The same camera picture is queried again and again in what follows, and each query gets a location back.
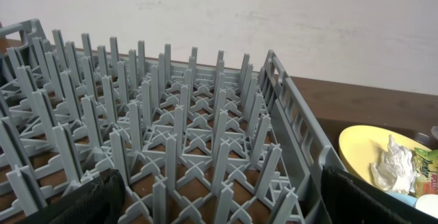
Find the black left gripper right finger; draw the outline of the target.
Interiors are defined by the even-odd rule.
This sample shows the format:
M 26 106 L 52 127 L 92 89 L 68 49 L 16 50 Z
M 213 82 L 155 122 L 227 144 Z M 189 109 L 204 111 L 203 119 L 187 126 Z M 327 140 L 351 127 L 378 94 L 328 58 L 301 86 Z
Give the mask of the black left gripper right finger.
M 437 219 L 335 166 L 325 166 L 321 195 L 333 223 L 433 224 Z

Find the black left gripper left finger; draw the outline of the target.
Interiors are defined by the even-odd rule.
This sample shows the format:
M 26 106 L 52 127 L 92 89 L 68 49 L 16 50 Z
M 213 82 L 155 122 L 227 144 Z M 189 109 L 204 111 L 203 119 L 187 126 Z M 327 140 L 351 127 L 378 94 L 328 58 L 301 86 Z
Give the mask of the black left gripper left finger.
M 124 204 L 123 177 L 118 170 L 110 169 L 20 223 L 117 223 Z

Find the white tissue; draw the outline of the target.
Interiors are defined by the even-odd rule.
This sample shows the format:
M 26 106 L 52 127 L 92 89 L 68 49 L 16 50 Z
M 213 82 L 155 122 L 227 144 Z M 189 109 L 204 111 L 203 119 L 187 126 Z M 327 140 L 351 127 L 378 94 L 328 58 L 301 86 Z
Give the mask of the white tissue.
M 414 192 L 416 172 L 413 168 L 411 150 L 399 145 L 389 135 L 387 151 L 382 152 L 378 162 L 371 163 L 370 169 L 377 188 L 385 192 L 409 195 Z

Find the light blue saucer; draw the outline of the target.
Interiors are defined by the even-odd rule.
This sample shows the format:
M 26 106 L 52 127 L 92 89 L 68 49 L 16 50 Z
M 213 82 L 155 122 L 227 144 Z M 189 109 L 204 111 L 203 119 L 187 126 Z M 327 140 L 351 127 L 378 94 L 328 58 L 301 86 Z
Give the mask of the light blue saucer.
M 411 195 L 405 195 L 398 192 L 387 192 L 387 194 L 411 207 L 414 207 L 417 201 L 417 198 L 412 197 Z

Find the white small cup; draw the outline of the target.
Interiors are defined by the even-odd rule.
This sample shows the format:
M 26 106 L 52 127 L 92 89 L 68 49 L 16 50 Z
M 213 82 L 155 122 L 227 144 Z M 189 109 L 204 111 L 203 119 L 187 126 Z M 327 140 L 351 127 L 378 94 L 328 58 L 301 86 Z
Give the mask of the white small cup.
M 414 208 L 430 216 L 438 218 L 438 195 L 422 195 L 415 202 Z

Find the green snack wrapper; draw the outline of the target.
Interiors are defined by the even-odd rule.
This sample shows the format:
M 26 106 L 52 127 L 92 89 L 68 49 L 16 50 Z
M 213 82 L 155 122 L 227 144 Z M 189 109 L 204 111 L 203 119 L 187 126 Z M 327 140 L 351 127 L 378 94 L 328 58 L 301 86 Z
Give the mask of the green snack wrapper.
M 414 191 L 416 197 L 437 194 L 437 150 L 426 151 L 415 148 L 413 158 L 416 178 Z

